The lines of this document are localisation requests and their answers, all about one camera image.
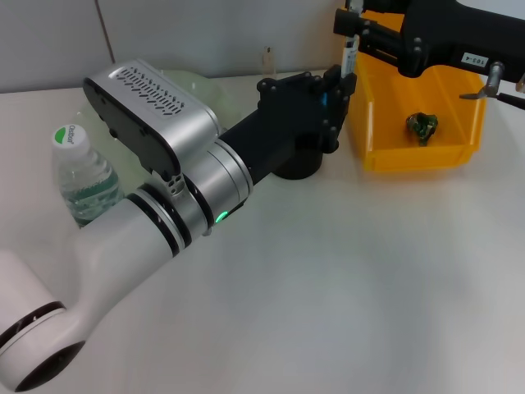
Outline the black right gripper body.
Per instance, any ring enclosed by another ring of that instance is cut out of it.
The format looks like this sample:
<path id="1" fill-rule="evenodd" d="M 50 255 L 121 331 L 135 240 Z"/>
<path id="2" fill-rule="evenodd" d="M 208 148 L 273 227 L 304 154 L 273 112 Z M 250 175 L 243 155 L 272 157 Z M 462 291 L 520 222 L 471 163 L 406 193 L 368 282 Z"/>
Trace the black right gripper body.
<path id="1" fill-rule="evenodd" d="M 457 1 L 410 1 L 400 30 L 399 73 L 418 78 L 432 66 L 452 66 L 487 75 L 504 65 L 503 79 L 524 75 L 524 21 Z"/>

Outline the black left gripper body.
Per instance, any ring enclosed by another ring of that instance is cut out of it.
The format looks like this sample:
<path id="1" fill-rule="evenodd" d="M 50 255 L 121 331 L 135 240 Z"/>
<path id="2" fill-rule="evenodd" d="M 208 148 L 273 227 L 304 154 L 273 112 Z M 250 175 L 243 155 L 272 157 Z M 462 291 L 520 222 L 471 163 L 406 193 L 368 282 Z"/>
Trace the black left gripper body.
<path id="1" fill-rule="evenodd" d="M 313 87 L 320 81 L 309 72 L 260 80 L 257 109 L 221 136 L 255 185 L 272 173 L 301 180 L 319 170 L 323 106 Z"/>

